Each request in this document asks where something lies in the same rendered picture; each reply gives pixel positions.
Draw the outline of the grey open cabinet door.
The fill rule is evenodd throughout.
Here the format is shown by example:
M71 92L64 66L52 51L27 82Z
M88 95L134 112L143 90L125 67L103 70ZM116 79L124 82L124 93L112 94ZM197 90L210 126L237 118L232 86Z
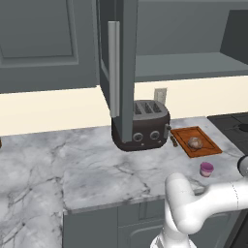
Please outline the grey open cabinet door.
M96 0L100 86L109 109L110 21L120 22L119 115L112 118L122 141L132 140L138 0Z

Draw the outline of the orange wooden cutting board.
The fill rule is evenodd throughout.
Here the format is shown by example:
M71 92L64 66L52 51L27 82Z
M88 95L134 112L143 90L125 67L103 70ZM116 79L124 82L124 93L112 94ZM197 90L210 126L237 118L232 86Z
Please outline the orange wooden cutting board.
M199 127L170 131L190 158L221 154L219 146Z

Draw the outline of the round beige bread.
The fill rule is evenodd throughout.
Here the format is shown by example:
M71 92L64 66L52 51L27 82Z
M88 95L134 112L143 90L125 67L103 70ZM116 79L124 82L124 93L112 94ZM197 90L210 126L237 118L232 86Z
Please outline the round beige bread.
M190 137L188 140L188 145L194 149L201 149L202 148L202 140L200 138L197 138L197 137Z

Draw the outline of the purple jam jar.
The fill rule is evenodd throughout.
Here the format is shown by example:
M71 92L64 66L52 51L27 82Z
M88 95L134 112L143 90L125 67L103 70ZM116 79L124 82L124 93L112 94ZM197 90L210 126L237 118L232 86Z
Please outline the purple jam jar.
M213 165L207 162L201 163L200 173L204 177L209 177L214 171Z

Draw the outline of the grey base cabinet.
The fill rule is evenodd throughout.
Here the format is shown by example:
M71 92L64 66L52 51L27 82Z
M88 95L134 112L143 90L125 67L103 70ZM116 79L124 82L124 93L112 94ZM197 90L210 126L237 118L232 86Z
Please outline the grey base cabinet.
M162 200L68 214L62 248L149 248L163 224ZM248 248L248 210L213 215L190 238L197 248Z

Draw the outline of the grey closed cabinet door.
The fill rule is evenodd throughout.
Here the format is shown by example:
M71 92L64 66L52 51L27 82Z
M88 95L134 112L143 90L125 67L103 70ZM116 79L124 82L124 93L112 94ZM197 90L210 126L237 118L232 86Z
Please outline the grey closed cabinet door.
M95 0L0 0L0 93L98 82Z

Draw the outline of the dark brown toaster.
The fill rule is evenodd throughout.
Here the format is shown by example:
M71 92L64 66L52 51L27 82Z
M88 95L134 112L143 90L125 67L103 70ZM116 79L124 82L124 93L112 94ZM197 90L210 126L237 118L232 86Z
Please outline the dark brown toaster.
M156 100L134 101L131 141L122 141L114 123L111 135L115 145L123 151L139 151L162 147L168 139L171 116L168 109Z

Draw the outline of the black stove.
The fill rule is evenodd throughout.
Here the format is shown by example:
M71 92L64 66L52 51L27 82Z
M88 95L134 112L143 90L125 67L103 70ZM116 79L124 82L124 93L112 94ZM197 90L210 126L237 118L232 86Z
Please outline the black stove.
M210 115L208 119L245 155L248 155L248 111Z

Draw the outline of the white wall outlet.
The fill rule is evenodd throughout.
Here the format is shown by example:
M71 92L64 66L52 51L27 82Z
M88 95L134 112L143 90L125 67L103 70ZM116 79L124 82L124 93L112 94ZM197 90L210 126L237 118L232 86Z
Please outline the white wall outlet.
M156 88L154 90L154 100L160 102L161 104L166 103L167 89L166 88Z

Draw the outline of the grey open wall cabinet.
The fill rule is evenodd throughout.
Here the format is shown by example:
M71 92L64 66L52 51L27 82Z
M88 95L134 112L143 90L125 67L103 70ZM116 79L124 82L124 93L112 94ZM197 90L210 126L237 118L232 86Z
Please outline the grey open wall cabinet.
M248 0L139 0L136 81L248 76Z

